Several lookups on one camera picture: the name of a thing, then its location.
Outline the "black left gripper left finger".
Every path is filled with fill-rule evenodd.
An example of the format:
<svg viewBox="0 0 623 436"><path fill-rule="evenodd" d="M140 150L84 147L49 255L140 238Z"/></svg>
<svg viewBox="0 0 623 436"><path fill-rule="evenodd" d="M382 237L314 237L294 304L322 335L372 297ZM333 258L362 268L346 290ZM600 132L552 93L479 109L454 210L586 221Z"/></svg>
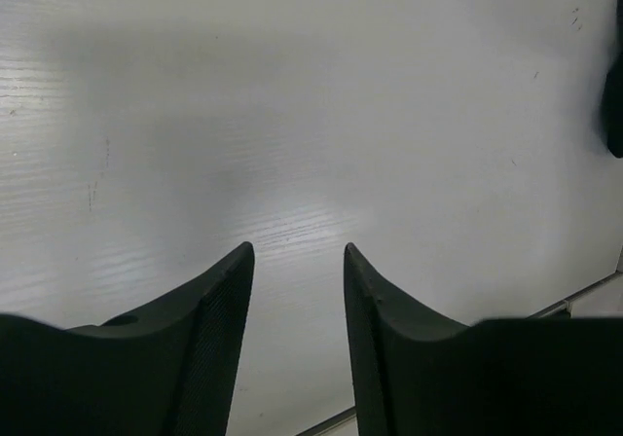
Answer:
<svg viewBox="0 0 623 436"><path fill-rule="evenodd" d="M1 317L5 435L223 435L254 273L243 243L100 325Z"/></svg>

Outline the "black skirt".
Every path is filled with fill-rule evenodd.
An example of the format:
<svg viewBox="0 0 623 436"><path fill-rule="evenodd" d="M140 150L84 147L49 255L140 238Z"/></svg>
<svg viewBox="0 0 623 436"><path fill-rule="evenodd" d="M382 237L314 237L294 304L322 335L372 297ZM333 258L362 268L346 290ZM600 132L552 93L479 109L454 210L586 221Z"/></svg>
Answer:
<svg viewBox="0 0 623 436"><path fill-rule="evenodd" d="M601 122L605 145L617 159L623 156L623 80L622 54L613 61L605 77L601 103Z"/></svg>

